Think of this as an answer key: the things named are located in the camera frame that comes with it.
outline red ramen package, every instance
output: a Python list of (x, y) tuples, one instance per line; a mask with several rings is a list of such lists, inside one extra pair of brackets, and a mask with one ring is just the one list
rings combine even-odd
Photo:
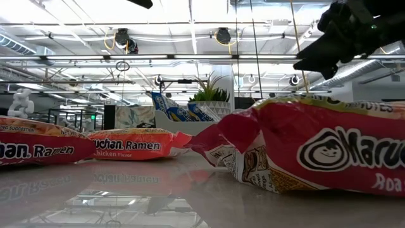
[(258, 101), (186, 145), (274, 193), (343, 189), (405, 196), (405, 110), (323, 96)]
[(108, 160), (148, 160), (174, 157), (188, 152), (184, 144), (191, 136), (162, 129), (117, 129), (87, 133), (96, 152), (91, 158)]
[(66, 127), (0, 117), (0, 165), (71, 163), (95, 151), (91, 140)]

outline crumpled plastic wrapper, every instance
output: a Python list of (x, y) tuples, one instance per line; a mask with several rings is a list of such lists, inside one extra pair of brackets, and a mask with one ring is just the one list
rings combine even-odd
[(273, 193), (343, 189), (405, 196), (403, 104), (323, 96), (258, 101), (186, 147), (239, 181)]

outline maruchan logo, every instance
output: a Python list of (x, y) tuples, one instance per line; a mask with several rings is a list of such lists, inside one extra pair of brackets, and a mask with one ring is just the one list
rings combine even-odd
[(338, 172), (350, 166), (405, 167), (405, 141), (362, 136), (358, 129), (324, 128), (299, 148), (297, 161), (318, 172)]

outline black robotic arm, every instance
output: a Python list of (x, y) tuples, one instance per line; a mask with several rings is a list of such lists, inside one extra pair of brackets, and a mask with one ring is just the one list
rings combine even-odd
[(334, 2), (322, 14), (318, 29), (324, 34), (298, 53), (296, 70), (322, 73), (331, 79), (337, 63), (357, 55), (366, 58), (379, 47), (405, 38), (405, 10), (396, 0), (347, 0)]

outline potted plant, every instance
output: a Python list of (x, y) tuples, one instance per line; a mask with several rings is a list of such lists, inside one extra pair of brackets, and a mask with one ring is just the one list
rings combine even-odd
[(224, 117), (231, 112), (230, 103), (228, 103), (230, 94), (227, 90), (214, 88), (214, 86), (220, 79), (228, 75), (216, 77), (211, 80), (213, 73), (214, 72), (209, 75), (207, 83), (200, 78), (196, 78), (202, 89), (194, 95), (194, 98), (190, 98), (189, 102), (196, 103), (200, 106), (208, 106), (219, 117)]

